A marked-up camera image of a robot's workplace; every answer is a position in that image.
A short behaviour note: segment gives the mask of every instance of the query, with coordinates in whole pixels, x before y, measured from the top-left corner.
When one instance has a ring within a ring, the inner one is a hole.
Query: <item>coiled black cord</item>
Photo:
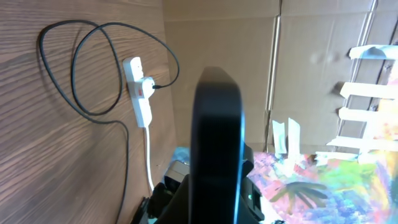
[[[66,25],[66,24],[74,24],[74,23],[83,23],[83,24],[88,24],[91,26],[95,26],[95,28],[93,30],[91,30],[88,34],[86,34],[86,36],[80,41],[80,43],[78,44],[75,53],[73,55],[73,59],[72,59],[72,64],[70,67],[70,81],[71,81],[71,86],[72,86],[72,93],[73,93],[73,97],[76,101],[76,104],[78,105],[75,106],[67,97],[67,95],[65,94],[65,92],[63,92],[63,90],[61,89],[61,86],[58,84],[57,80],[55,79],[49,63],[47,61],[47,58],[45,57],[45,53],[44,53],[44,37],[46,35],[46,33],[53,29],[56,28],[58,26],[62,26],[62,25]],[[123,93],[123,76],[122,76],[122,71],[120,69],[120,65],[119,65],[119,58],[118,55],[116,53],[116,50],[114,48],[114,45],[112,44],[111,39],[109,38],[109,36],[107,35],[107,33],[105,32],[105,30],[103,30],[104,27],[107,26],[124,26],[124,27],[128,27],[134,30],[137,30],[139,32],[142,32],[146,35],[148,35],[149,37],[151,37],[152,39],[158,41],[159,43],[161,43],[174,57],[175,62],[177,63],[177,75],[175,76],[175,78],[166,85],[154,85],[154,89],[159,89],[159,88],[164,88],[164,87],[168,87],[170,85],[172,85],[178,78],[179,74],[180,74],[180,64],[178,62],[177,57],[175,56],[174,52],[169,48],[169,46],[167,46],[164,42],[162,42],[160,39],[158,39],[157,37],[155,37],[154,35],[148,33],[147,31],[140,29],[138,27],[129,25],[129,24],[124,24],[122,22],[109,22],[109,23],[105,23],[103,25],[98,25],[94,22],[91,21],[86,21],[86,20],[69,20],[69,21],[61,21],[61,22],[56,22],[54,24],[51,24],[47,27],[45,27],[44,29],[42,29],[42,31],[40,32],[38,38],[37,38],[37,44],[39,45],[39,50],[40,50],[40,55],[42,56],[42,60],[43,60],[43,64],[44,67],[47,71],[47,73],[49,74],[49,77],[51,78],[51,81],[53,82],[53,84],[55,85],[56,89],[58,90],[58,92],[61,94],[62,98],[69,104],[69,106],[71,106],[78,114],[80,114],[80,116],[86,118],[87,120],[91,121],[92,123],[95,124],[113,124],[113,123],[118,123],[121,124],[124,129],[126,130],[126,134],[127,134],[127,138],[126,138],[126,174],[124,177],[124,187],[123,187],[123,195],[122,195],[122,200],[119,206],[119,210],[118,210],[118,215],[116,217],[116,223],[118,223],[119,218],[120,218],[120,214],[123,208],[123,203],[124,203],[124,199],[126,197],[126,189],[127,189],[127,178],[129,176],[129,130],[127,128],[127,126],[122,122],[122,121],[118,121],[118,120],[113,120],[113,121],[98,121],[96,119],[93,119],[91,117],[89,117],[89,115],[91,116],[99,116],[99,115],[103,115],[106,113],[109,113],[119,102],[122,93]],[[86,42],[86,40],[92,35],[94,34],[94,32],[100,30],[104,36],[106,37],[106,39],[109,42],[109,45],[112,48],[112,53],[116,62],[116,66],[118,68],[118,77],[119,77],[119,93],[118,93],[118,98],[116,99],[116,101],[106,110],[102,111],[102,112],[90,112],[88,111],[83,104],[80,102],[80,100],[78,99],[77,93],[76,93],[76,84],[75,84],[75,67],[76,67],[76,60],[77,60],[77,56],[79,53],[79,50],[81,49],[81,47],[83,46],[83,44]]]

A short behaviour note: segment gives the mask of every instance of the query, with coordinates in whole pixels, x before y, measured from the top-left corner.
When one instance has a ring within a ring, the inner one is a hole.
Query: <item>cardboard box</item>
[[[222,67],[240,86],[245,142],[255,151],[272,145],[270,121],[287,125],[289,117],[302,128],[301,153],[332,150],[325,144],[339,133],[360,138],[364,124],[340,125],[336,109],[366,110],[370,99],[345,102],[333,89],[353,74],[356,82],[377,83],[382,62],[357,65],[346,56],[359,44],[389,44],[398,3],[374,1],[165,0],[166,41],[181,64],[172,86],[177,144],[190,145],[193,94],[205,66]]]

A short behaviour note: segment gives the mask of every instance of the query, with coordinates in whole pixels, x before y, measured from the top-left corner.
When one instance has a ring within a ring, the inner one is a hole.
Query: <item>white power strip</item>
[[[130,57],[123,60],[124,73],[129,87],[132,107],[136,114],[137,125],[146,131],[146,169],[150,189],[154,190],[150,171],[150,139],[149,124],[152,121],[149,97],[155,92],[155,81],[152,77],[144,77],[140,57]]]

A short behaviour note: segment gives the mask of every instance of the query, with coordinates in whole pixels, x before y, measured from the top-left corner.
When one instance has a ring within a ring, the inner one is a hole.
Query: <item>wood grain surface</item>
[[[41,29],[67,19],[138,26],[162,40],[161,0],[0,0],[0,223],[114,223],[124,183],[126,134],[118,124],[93,124],[73,111],[50,81],[37,53]],[[73,99],[70,60],[76,42],[92,27],[51,30],[45,52],[59,84]],[[169,82],[166,50],[124,27],[107,27],[119,59],[140,56],[146,76]],[[99,32],[84,45],[76,87],[90,111],[109,107],[118,76],[106,39]],[[175,149],[169,88],[150,99],[152,176],[158,183]],[[137,127],[129,94],[100,120],[120,119],[130,130],[130,175],[119,223],[129,223],[149,195],[143,129]]]

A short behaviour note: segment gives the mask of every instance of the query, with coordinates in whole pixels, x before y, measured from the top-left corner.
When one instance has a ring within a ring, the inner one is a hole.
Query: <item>extension socket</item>
[[[140,128],[149,127],[152,121],[149,97],[155,92],[155,81],[152,77],[144,77],[140,57],[130,57],[123,60],[124,73],[129,88],[132,107]]]

